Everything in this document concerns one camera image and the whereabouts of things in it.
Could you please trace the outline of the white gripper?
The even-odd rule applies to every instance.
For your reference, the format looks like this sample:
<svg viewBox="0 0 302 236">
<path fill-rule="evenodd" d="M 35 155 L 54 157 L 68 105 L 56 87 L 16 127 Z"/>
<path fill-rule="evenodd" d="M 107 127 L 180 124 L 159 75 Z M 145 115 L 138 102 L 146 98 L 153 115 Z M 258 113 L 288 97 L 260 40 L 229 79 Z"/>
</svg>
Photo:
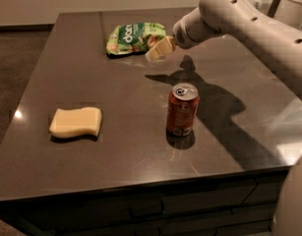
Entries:
<svg viewBox="0 0 302 236">
<path fill-rule="evenodd" d="M 163 59 L 175 50 L 175 44 L 182 49 L 190 49 L 210 38 L 222 36 L 221 31 L 204 22 L 198 8 L 179 20 L 172 33 L 173 37 L 166 36 L 146 53 L 148 61 Z"/>
</svg>

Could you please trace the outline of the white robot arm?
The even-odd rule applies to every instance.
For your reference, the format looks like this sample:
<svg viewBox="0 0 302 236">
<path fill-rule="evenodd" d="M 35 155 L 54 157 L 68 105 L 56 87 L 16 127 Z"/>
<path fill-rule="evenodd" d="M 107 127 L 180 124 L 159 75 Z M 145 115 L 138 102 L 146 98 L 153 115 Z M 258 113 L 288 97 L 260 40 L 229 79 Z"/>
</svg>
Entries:
<svg viewBox="0 0 302 236">
<path fill-rule="evenodd" d="M 302 100 L 302 31 L 264 15 L 248 0 L 200 0 L 146 57 L 158 60 L 176 47 L 189 49 L 224 34 L 239 40 Z"/>
</svg>

